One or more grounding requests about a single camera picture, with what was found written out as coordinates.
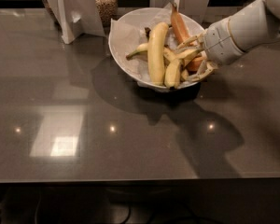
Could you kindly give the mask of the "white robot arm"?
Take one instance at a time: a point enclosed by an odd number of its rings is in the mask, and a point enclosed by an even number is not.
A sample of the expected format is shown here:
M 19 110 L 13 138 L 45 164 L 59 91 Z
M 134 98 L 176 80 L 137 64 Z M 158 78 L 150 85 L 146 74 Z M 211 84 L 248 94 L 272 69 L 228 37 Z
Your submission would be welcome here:
M 197 41 L 207 57 L 197 73 L 188 78 L 189 82 L 198 82 L 219 65 L 231 64 L 260 45 L 279 42 L 280 0 L 255 0 L 228 18 L 212 23 L 177 48 L 182 49 L 191 41 Z

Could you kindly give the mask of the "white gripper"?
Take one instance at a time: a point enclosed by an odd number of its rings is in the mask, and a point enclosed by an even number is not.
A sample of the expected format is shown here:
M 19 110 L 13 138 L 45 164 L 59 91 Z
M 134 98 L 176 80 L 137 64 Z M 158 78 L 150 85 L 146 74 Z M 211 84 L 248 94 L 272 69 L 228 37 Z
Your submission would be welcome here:
M 189 82 L 200 82 L 217 70 L 218 64 L 232 64 L 245 54 L 238 48 L 231 35 L 230 18 L 211 24 L 204 34 L 191 36 L 175 48 L 176 54 L 186 51 L 205 51 L 211 60 L 203 60 L 198 71 L 188 76 Z

